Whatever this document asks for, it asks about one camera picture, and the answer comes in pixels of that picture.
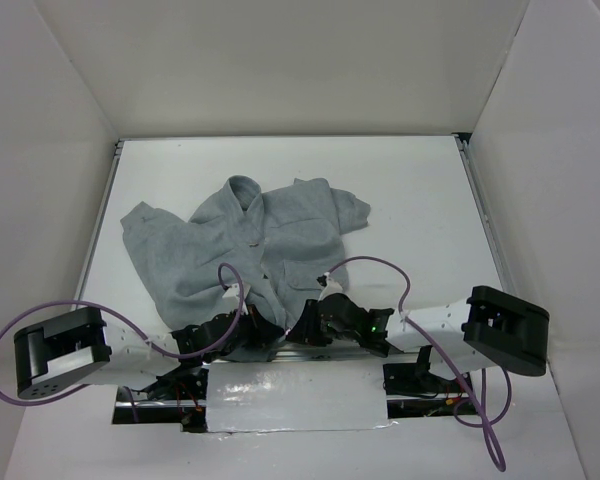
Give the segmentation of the grey zip-up jacket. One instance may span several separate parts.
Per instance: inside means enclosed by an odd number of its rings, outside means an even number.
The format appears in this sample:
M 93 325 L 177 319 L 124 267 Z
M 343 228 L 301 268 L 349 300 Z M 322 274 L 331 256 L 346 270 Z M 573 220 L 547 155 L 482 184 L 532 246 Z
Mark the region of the grey zip-up jacket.
M 263 192 L 255 180 L 232 176 L 189 220 L 139 203 L 121 220 L 122 238 L 170 329 L 219 313 L 217 269 L 226 262 L 249 284 L 248 303 L 290 330 L 306 301 L 319 296 L 319 276 L 335 267 L 337 282 L 348 284 L 343 237 L 365 228 L 370 212 L 368 203 L 324 178 Z

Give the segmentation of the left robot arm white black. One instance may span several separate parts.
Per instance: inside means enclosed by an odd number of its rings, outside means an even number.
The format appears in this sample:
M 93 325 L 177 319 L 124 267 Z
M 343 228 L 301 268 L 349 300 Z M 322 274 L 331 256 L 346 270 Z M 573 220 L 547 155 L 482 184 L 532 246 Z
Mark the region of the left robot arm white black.
M 283 335 L 283 328 L 248 306 L 223 344 L 177 359 L 152 349 L 131 328 L 107 323 L 100 310 L 85 307 L 14 334 L 17 395 L 38 401 L 86 383 L 126 386 L 162 399 L 174 391 L 177 373 L 217 359 L 267 361 Z

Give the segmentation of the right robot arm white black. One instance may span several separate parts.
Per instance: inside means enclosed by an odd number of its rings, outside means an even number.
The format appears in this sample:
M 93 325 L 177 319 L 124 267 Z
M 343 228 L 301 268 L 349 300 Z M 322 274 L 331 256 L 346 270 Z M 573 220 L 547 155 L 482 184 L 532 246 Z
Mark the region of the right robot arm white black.
M 308 300 L 286 340 L 324 347 L 334 340 L 357 343 L 381 358 L 417 350 L 417 384 L 439 390 L 454 371 L 492 366 L 521 376 L 546 373 L 549 313 L 542 307 L 489 286 L 476 286 L 466 300 L 412 310 L 364 309 L 333 287 Z

